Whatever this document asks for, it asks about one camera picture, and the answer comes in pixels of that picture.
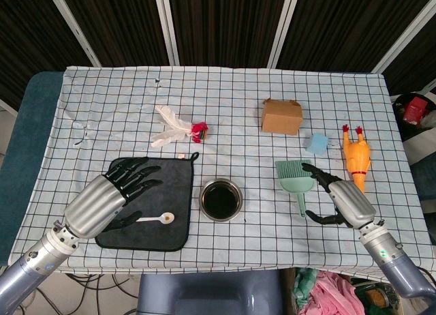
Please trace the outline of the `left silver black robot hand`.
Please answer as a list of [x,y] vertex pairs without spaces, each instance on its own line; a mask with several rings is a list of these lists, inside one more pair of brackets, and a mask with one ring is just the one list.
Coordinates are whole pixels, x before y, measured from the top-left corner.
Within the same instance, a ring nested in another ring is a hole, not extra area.
[[65,208],[65,226],[81,239],[98,236],[123,207],[163,183],[149,177],[160,170],[160,166],[149,164],[148,157],[121,160],[92,180]]

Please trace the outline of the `white plastic spoon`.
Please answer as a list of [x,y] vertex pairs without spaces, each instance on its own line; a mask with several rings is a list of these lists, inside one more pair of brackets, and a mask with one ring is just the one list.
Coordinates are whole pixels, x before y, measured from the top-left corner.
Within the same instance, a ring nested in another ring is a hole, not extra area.
[[160,222],[161,224],[171,224],[175,219],[173,213],[165,212],[157,217],[140,217],[137,222]]

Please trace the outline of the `dark grey microfibre mat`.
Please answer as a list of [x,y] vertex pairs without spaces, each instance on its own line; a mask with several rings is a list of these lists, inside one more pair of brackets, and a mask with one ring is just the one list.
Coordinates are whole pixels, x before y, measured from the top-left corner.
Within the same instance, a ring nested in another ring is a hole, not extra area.
[[[101,248],[175,252],[186,243],[189,235],[193,187],[193,163],[198,153],[185,159],[151,158],[150,165],[161,170],[150,175],[161,185],[142,193],[130,202],[96,238]],[[171,224],[137,222],[141,217],[157,217],[170,212]]]

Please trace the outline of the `stainless steel bowl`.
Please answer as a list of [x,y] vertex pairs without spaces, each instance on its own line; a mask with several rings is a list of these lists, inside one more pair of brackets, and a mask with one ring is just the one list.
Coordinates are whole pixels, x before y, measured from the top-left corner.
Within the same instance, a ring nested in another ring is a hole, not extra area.
[[202,187],[198,202],[200,210],[208,219],[228,222],[242,209],[243,193],[233,181],[216,178]]

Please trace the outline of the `orange red toy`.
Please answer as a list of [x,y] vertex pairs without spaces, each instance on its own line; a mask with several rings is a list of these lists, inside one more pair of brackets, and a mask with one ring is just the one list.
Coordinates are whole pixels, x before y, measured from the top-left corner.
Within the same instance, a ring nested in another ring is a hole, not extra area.
[[363,129],[356,128],[357,141],[349,139],[349,127],[343,125],[343,153],[347,171],[351,174],[354,184],[362,193],[365,192],[365,180],[371,165],[371,149],[363,136]]

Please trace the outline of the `light blue foam cube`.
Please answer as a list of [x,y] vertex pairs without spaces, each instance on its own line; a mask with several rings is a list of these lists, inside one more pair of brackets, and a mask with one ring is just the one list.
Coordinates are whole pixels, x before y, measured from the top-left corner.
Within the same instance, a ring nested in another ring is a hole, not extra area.
[[306,147],[306,151],[315,155],[323,155],[327,152],[329,138],[320,133],[314,133]]

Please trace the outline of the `black bin bag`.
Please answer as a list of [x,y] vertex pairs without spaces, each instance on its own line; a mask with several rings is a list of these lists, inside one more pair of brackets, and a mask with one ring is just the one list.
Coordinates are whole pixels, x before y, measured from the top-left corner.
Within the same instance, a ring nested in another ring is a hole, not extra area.
[[[416,97],[424,100],[426,107],[420,122],[414,125],[406,122],[403,117],[408,104]],[[436,95],[406,93],[391,97],[391,101],[409,165],[436,153]]]

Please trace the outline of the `pink cloth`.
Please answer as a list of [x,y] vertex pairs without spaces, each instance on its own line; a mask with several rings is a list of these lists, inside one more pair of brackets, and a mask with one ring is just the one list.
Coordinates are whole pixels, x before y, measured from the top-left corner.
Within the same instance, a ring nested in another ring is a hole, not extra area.
[[298,315],[365,315],[355,287],[337,273],[321,271]]

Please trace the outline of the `teal table padding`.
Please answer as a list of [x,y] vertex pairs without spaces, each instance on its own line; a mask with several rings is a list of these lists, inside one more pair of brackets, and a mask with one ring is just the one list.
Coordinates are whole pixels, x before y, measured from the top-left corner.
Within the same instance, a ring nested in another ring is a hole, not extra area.
[[0,266],[7,265],[44,157],[63,72],[40,72],[27,84],[0,168]]

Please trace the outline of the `red carton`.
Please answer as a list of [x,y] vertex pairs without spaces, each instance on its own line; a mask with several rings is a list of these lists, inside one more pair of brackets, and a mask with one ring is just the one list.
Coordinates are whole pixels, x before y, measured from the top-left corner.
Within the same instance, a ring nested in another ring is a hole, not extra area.
[[405,107],[403,120],[412,125],[419,125],[426,111],[428,102],[421,97],[413,97]]

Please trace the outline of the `brown cardboard box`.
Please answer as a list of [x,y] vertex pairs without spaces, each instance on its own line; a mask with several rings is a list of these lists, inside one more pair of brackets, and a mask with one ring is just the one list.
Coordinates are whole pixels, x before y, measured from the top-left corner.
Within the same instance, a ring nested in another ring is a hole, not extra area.
[[301,105],[294,100],[263,101],[261,129],[275,134],[297,135],[302,124]]

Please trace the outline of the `white feather shuttlecock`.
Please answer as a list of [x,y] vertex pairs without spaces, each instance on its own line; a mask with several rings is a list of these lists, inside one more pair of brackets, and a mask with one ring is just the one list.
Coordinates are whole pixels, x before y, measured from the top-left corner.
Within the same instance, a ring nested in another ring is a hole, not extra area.
[[195,143],[201,143],[206,139],[208,133],[206,122],[184,121],[169,106],[156,105],[155,110],[161,115],[166,129],[152,137],[152,147],[162,147],[177,140],[183,140],[185,137],[192,139]]

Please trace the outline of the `blue-grey robot torso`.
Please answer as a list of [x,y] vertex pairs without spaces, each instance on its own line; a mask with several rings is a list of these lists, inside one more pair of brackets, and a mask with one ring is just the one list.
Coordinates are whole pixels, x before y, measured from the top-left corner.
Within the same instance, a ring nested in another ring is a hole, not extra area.
[[136,315],[284,315],[278,270],[141,276]]

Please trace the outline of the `white black-checked tablecloth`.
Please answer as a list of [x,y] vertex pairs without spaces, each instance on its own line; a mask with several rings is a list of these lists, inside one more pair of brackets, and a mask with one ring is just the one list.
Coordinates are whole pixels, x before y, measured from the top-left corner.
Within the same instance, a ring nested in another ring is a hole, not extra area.
[[[216,177],[233,180],[244,198],[234,219],[215,223],[194,200],[181,250],[111,250],[83,239],[61,270],[191,273],[313,267],[380,279],[382,273],[356,231],[301,217],[295,197],[277,181],[275,162],[300,158],[347,177],[341,132],[347,124],[362,127],[371,148],[366,196],[377,217],[411,259],[436,278],[436,247],[381,75],[222,67],[70,67],[63,73],[40,171],[7,265],[61,221],[66,205],[113,160],[198,153],[193,194]],[[301,105],[297,135],[262,131],[268,98]],[[185,137],[152,147],[152,137],[166,129],[156,105],[169,106],[184,121],[206,122],[206,139],[195,143]],[[329,138],[323,155],[305,150],[314,133]]]

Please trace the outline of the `white partition frame post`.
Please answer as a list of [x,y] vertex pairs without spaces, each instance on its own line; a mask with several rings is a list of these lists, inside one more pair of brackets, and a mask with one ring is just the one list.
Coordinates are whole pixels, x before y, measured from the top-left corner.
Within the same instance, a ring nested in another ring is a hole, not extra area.
[[409,23],[407,28],[400,34],[386,54],[371,70],[374,74],[383,73],[388,66],[399,56],[406,46],[417,36],[426,24],[436,15],[436,0],[429,0],[420,10],[416,17]]
[[88,57],[93,67],[100,68],[102,66],[101,62],[99,61],[97,55],[95,54],[93,48],[91,47],[88,39],[86,38],[86,35],[83,33],[82,29],[80,28],[80,25],[75,19],[66,1],[65,0],[52,0],[52,1],[57,7],[59,13],[62,15],[65,22],[67,23],[70,30],[74,34],[79,45],[82,47],[83,51],[85,52],[86,56]]
[[276,68],[298,0],[284,0],[267,68]]
[[176,34],[172,19],[172,10],[170,0],[156,0],[159,19],[163,32],[163,38],[168,54],[168,61],[171,66],[179,66],[180,59],[178,55]]

